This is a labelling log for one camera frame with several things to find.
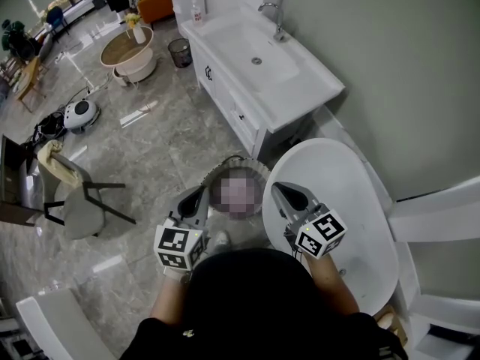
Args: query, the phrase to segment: vase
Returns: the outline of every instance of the vase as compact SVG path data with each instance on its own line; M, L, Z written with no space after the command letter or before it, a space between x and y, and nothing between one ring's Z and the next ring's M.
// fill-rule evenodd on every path
M145 43L147 38L143 33L142 27L139 24L136 24L133 27L133 36L135 36L135 40L138 44Z

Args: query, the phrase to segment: black sleeve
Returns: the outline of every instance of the black sleeve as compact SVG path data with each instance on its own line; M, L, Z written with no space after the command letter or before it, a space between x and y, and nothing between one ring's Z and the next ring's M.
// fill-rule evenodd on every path
M366 313L354 313L343 326L348 331L349 345L361 359L408 359L400 339L377 325Z
M120 360L156 359L159 348L164 354L170 344L178 339L179 333L174 328L159 319L145 319L139 324L135 337Z

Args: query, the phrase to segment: round table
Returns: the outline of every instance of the round table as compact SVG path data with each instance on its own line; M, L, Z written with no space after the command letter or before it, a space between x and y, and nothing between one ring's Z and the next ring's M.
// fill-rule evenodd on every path
M153 31L149 27L141 29L146 38L143 43L137 43L134 30L128 29L114 37L100 54L100 62L113 68L113 77L120 85L126 85L125 80L136 83L145 79L157 64L150 48Z
M287 221L272 198L275 182L310 189L340 215L348 230L331 257L338 270L343 270L343 280L360 311L374 315L383 308L398 282L397 251L380 201L356 153L335 140L310 139L291 148L271 171L263 194L263 223L274 248L290 254L284 238ZM302 264L307 267L304 257Z

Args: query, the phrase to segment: blue chair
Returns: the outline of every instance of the blue chair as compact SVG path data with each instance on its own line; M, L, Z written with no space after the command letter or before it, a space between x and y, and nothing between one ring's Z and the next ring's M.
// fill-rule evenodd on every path
M68 23L67 20L63 17L63 10L60 7L53 7L51 10L48 11L46 14L45 21L52 26L52 35L55 36L57 34L56 29L59 26L63 26L65 31L68 33Z

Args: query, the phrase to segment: orange armchair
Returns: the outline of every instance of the orange armchair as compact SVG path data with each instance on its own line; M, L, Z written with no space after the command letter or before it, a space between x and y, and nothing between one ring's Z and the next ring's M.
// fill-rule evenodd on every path
M143 21L149 24L173 15L173 3L172 0L140 0L138 10Z

